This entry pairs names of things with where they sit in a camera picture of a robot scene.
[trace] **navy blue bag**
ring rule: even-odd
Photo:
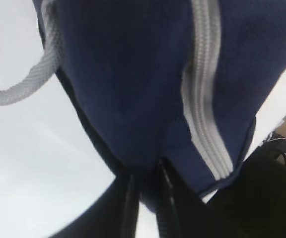
[[[134,210],[139,193],[157,210],[163,163],[199,198],[237,177],[286,69],[286,0],[45,1],[61,38],[57,77],[109,168],[135,180],[124,190]]]

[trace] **white zipper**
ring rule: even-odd
[[[192,141],[216,180],[226,178],[233,165],[215,123],[213,90],[220,50],[218,0],[191,0],[194,19],[194,55],[182,82],[184,114]]]

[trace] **navy fabric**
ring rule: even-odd
[[[214,115],[236,164],[252,119],[286,69],[286,0],[221,0],[220,10]]]
[[[41,0],[34,4],[42,25]],[[215,182],[183,116],[181,77],[193,50],[190,0],[58,0],[56,7],[62,69],[112,154],[139,174],[168,158],[202,194],[227,185],[230,179]],[[286,1],[221,0],[220,8],[213,107],[236,168],[255,114],[286,68]]]

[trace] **white rope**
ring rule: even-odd
[[[7,90],[0,90],[0,106],[10,105],[29,97],[59,68],[63,49],[54,2],[55,0],[43,0],[41,6],[46,36],[44,55],[20,83]]]

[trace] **white background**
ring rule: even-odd
[[[0,89],[19,82],[42,55],[30,0],[0,0]],[[250,152],[286,115],[286,73],[259,111]],[[94,150],[59,82],[0,107],[0,238],[47,237],[103,193],[114,176]],[[156,238],[143,206],[139,238]]]

